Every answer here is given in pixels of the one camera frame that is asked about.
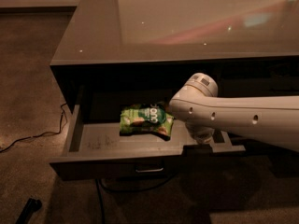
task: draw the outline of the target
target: snack package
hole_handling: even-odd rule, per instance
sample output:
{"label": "snack package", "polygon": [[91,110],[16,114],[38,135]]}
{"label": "snack package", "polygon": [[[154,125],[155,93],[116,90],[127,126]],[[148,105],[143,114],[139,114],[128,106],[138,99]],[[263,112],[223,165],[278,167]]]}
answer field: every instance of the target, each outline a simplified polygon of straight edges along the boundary
{"label": "snack package", "polygon": [[164,104],[136,104],[121,112],[121,134],[154,133],[169,140],[174,117],[166,113]]}

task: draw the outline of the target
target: drawer handle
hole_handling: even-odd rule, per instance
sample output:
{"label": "drawer handle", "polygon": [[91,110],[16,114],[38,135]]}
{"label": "drawer handle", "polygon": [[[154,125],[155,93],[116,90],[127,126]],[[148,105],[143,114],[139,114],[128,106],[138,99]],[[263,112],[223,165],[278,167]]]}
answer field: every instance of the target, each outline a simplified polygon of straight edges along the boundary
{"label": "drawer handle", "polygon": [[163,171],[164,168],[156,168],[156,169],[145,169],[145,170],[139,170],[137,168],[135,168],[135,171],[138,173],[138,174],[144,174],[144,173],[158,173],[158,172],[161,172]]}

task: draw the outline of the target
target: brown floor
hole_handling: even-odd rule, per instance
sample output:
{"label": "brown floor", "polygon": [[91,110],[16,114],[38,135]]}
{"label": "brown floor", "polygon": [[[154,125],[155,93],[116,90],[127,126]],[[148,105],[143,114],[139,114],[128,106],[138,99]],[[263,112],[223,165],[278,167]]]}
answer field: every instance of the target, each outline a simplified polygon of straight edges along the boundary
{"label": "brown floor", "polygon": [[[64,98],[49,64],[69,19],[68,13],[0,15],[2,148],[58,130]],[[101,223],[94,180],[64,182],[48,164],[61,155],[67,127],[0,154],[1,223],[14,223],[29,198],[43,204],[30,223]],[[290,153],[206,161],[150,191],[102,190],[106,223],[299,223],[298,170],[298,157]],[[104,180],[120,189],[161,181]]]}

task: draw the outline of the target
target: black cable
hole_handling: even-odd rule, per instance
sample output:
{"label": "black cable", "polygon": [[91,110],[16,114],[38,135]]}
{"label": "black cable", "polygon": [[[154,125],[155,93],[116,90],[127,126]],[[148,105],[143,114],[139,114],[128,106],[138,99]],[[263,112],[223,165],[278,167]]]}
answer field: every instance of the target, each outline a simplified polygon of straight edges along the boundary
{"label": "black cable", "polygon": [[101,215],[102,215],[102,224],[105,224],[105,209],[104,209],[104,202],[103,202],[103,197],[102,197],[102,193],[100,190],[100,186],[99,186],[99,180],[95,179],[95,186],[96,186],[96,190],[97,190],[97,194],[99,197],[99,202],[100,202],[100,208],[101,208]]}
{"label": "black cable", "polygon": [[39,137],[45,137],[45,136],[54,136],[54,135],[58,135],[62,132],[64,126],[67,124],[67,116],[64,110],[64,106],[67,105],[67,103],[64,103],[62,105],[60,105],[60,108],[62,109],[62,114],[60,116],[60,122],[59,122],[59,131],[58,132],[44,132],[41,133],[39,135],[34,135],[34,136],[28,136],[28,137],[24,137],[24,138],[20,138],[17,139],[15,141],[13,141],[8,147],[4,148],[4,149],[0,149],[0,153],[4,153],[6,151],[8,151],[9,149],[11,149],[16,143],[20,142],[20,141],[25,141],[25,140],[29,140],[29,139],[36,139]]}
{"label": "black cable", "polygon": [[149,191],[149,190],[153,190],[153,189],[157,189],[161,186],[163,186],[164,184],[168,183],[170,180],[172,180],[177,174],[171,175],[169,176],[165,181],[163,181],[162,183],[159,183],[155,186],[149,187],[149,188],[145,188],[145,189],[110,189],[108,187],[106,187],[102,180],[98,180],[99,184],[101,186],[101,188],[106,191],[106,192],[114,192],[114,193],[135,193],[135,192],[142,192],[142,191]]}

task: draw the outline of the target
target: white robotic arm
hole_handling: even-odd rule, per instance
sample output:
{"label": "white robotic arm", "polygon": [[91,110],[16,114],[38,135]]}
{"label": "white robotic arm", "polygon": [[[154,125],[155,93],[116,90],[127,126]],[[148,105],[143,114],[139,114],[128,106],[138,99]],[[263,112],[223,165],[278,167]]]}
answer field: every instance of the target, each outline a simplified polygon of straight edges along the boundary
{"label": "white robotic arm", "polygon": [[218,98],[216,82],[194,74],[170,101],[176,119],[186,123],[197,143],[214,130],[299,151],[299,96]]}

